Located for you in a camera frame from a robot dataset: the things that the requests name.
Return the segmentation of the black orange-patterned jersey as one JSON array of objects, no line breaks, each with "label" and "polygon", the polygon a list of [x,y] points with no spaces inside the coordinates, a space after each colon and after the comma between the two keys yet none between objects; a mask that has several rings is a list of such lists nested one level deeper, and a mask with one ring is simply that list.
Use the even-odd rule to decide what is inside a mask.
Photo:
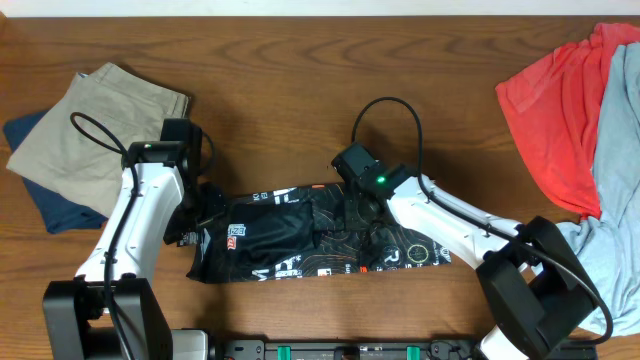
[{"label": "black orange-patterned jersey", "polygon": [[342,183],[225,198],[206,190],[203,229],[187,276],[207,284],[323,277],[450,263],[449,250],[400,225],[358,220]]}]

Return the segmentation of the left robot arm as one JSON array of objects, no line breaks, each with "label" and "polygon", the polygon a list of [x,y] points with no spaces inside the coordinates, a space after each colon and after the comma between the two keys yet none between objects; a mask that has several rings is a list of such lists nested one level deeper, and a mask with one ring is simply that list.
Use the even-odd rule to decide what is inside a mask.
[{"label": "left robot arm", "polygon": [[56,359],[212,359],[200,329],[171,329],[152,290],[159,249],[204,230],[224,212],[220,192],[200,182],[206,135],[167,119],[157,141],[119,140],[122,186],[114,210],[73,279],[51,282],[42,306]]}]

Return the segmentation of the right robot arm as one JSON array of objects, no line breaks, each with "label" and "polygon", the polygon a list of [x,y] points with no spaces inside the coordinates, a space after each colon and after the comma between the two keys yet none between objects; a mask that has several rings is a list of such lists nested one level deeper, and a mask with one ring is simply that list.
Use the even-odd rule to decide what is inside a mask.
[{"label": "right robot arm", "polygon": [[593,282],[555,224],[484,212],[405,166],[390,169],[353,143],[331,162],[356,194],[356,217],[429,237],[476,273],[495,327],[476,359],[594,359],[570,334],[599,306]]}]

